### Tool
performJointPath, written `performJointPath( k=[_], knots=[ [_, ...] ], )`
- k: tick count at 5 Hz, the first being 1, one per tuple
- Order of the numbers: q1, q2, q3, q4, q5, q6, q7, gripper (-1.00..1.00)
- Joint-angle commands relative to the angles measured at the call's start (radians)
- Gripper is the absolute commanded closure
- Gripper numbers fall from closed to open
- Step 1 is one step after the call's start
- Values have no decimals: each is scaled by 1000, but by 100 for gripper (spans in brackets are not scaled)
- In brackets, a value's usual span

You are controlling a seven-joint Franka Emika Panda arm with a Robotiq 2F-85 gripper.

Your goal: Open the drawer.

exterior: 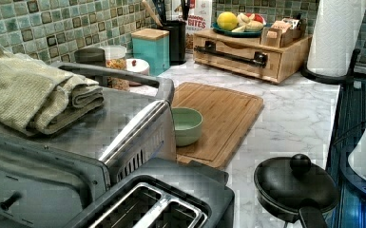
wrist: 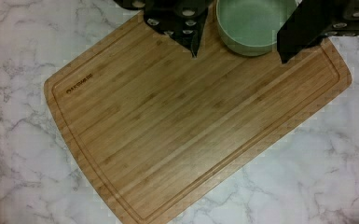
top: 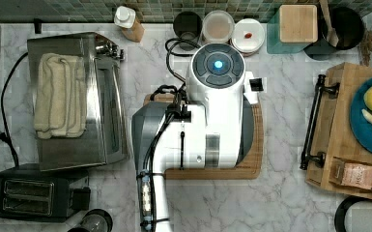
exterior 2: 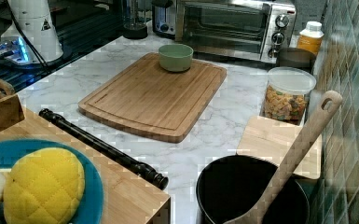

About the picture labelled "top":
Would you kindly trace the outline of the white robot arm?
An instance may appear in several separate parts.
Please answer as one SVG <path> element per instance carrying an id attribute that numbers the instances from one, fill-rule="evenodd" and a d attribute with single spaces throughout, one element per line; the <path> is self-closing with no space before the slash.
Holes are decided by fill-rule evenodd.
<path id="1" fill-rule="evenodd" d="M 259 81 L 234 47 L 208 43 L 192 55 L 172 102 L 150 101 L 132 116 L 141 232 L 173 232 L 166 170 L 234 168 L 247 155 Z"/>

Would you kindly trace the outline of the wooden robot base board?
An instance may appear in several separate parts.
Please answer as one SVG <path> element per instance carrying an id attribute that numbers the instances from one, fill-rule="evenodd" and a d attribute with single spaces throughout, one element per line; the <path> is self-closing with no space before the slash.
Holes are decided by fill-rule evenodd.
<path id="1" fill-rule="evenodd" d="M 152 130 L 150 135 L 143 131 L 140 135 L 139 124 L 144 128 L 153 126 L 154 123 L 146 123 L 146 119 L 157 119 L 164 115 L 165 109 L 174 97 L 169 94 L 157 94 L 155 97 L 147 95 L 143 107 L 138 111 L 136 119 L 137 129 L 133 130 L 132 141 L 139 142 L 142 138 L 147 144 L 152 140 L 156 132 Z M 261 170 L 264 148 L 264 129 L 261 104 L 250 105 L 247 99 L 243 100 L 243 129 L 241 147 L 237 164 L 232 168 L 169 168 L 164 172 L 169 180 L 251 180 L 258 177 Z"/>

